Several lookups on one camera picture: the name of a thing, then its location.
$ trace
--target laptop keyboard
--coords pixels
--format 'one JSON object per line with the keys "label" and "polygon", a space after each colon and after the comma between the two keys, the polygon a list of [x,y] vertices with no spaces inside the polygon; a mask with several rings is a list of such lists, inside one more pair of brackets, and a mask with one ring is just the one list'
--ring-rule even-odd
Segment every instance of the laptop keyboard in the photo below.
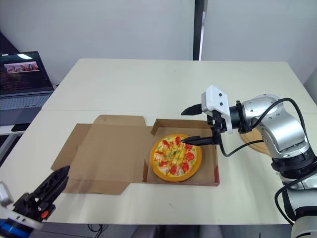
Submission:
{"label": "laptop keyboard", "polygon": [[6,98],[0,100],[0,110],[42,107],[50,95]]}

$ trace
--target cardboard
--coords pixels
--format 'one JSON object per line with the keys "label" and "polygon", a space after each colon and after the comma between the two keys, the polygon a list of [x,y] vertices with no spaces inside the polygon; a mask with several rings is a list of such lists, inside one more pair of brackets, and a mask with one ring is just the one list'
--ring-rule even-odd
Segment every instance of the cardboard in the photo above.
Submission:
{"label": "cardboard", "polygon": [[149,165],[156,141],[168,134],[210,136],[205,121],[157,119],[145,126],[143,117],[99,116],[93,124],[77,124],[52,165],[70,165],[64,192],[120,194],[131,183],[219,185],[215,146],[202,147],[202,164],[188,180],[178,183],[158,178]]}

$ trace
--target laptop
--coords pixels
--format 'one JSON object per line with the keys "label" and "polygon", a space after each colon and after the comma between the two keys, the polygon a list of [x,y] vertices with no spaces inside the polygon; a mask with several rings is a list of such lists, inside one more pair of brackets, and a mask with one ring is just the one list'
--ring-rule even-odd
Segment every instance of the laptop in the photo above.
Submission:
{"label": "laptop", "polygon": [[0,125],[31,123],[53,91],[37,51],[0,56]]}

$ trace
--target laptop screen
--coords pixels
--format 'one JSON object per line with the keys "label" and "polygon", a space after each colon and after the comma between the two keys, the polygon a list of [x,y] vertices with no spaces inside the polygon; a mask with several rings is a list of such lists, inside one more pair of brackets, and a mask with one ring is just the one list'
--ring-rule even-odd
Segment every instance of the laptop screen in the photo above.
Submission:
{"label": "laptop screen", "polygon": [[53,90],[38,52],[2,55],[0,67],[2,96]]}

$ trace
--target gray floor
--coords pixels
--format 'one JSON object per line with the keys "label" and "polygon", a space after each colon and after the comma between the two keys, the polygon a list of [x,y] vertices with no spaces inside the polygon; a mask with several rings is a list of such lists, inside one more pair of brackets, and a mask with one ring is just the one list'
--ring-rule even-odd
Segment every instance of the gray floor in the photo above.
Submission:
{"label": "gray floor", "polygon": [[[100,238],[130,238],[138,225],[109,225]],[[290,238],[289,225],[167,226],[164,238]],[[86,224],[45,223],[30,238],[93,238]]]}

